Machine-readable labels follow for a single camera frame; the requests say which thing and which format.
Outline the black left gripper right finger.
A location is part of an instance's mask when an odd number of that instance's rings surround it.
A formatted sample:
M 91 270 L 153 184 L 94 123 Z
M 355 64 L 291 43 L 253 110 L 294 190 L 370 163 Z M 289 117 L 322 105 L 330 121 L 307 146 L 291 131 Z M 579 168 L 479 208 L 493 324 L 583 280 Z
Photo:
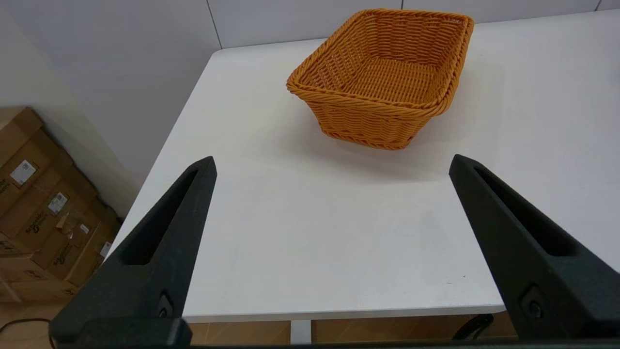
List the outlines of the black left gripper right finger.
M 449 177 L 521 338 L 618 340 L 617 271 L 478 161 Z

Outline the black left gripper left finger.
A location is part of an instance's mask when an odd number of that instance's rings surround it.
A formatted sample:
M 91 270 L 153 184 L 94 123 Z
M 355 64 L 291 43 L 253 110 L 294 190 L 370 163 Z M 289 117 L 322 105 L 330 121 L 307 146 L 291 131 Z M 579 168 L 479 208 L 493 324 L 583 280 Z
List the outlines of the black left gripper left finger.
M 190 165 L 55 316 L 58 349 L 188 349 L 183 319 L 217 178 Z

